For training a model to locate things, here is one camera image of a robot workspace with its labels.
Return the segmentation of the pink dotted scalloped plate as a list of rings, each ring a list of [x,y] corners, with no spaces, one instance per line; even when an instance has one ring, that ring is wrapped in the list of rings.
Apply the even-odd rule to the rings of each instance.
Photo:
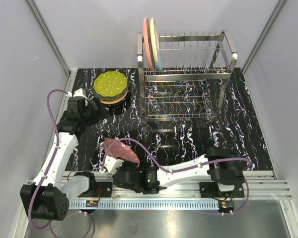
[[[136,153],[129,148],[126,144],[118,141],[116,139],[106,138],[103,144],[104,150],[107,151],[107,155],[115,159],[123,159],[137,164],[137,167],[140,166],[140,160]]]

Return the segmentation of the cream and blue plate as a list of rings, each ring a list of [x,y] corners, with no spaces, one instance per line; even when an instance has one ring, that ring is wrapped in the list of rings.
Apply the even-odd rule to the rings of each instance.
[[[152,18],[149,21],[149,27],[150,27],[151,47],[152,47],[155,68],[156,70],[161,71],[162,64],[161,64],[161,58],[160,58],[159,40],[158,40],[158,34],[157,34],[156,23],[154,18]]]

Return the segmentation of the cream and pink plate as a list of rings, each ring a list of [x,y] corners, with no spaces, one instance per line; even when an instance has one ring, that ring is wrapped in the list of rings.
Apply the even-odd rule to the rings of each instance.
[[[143,19],[143,39],[144,39],[145,52],[146,52],[148,66],[151,71],[154,71],[154,62],[152,61],[151,47],[150,47],[150,42],[149,42],[149,40],[150,40],[149,19],[147,17],[145,17]]]

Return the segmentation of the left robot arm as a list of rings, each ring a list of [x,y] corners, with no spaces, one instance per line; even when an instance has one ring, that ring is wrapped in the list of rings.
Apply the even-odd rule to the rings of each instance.
[[[68,99],[67,109],[56,125],[54,145],[45,164],[32,184],[25,184],[20,190],[28,219],[62,221],[72,201],[82,194],[91,197],[96,193],[92,172],[77,172],[66,184],[62,184],[62,178],[72,151],[86,128],[107,117],[107,111],[97,98],[87,100],[83,96],[73,96]]]

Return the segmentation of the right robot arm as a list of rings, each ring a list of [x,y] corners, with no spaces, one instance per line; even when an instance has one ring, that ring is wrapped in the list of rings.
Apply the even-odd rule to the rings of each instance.
[[[113,184],[135,193],[158,194],[174,184],[210,178],[221,197],[228,196],[235,186],[244,182],[242,160],[232,151],[219,147],[206,149],[202,156],[173,166],[150,167],[142,171],[124,162],[113,175]]]

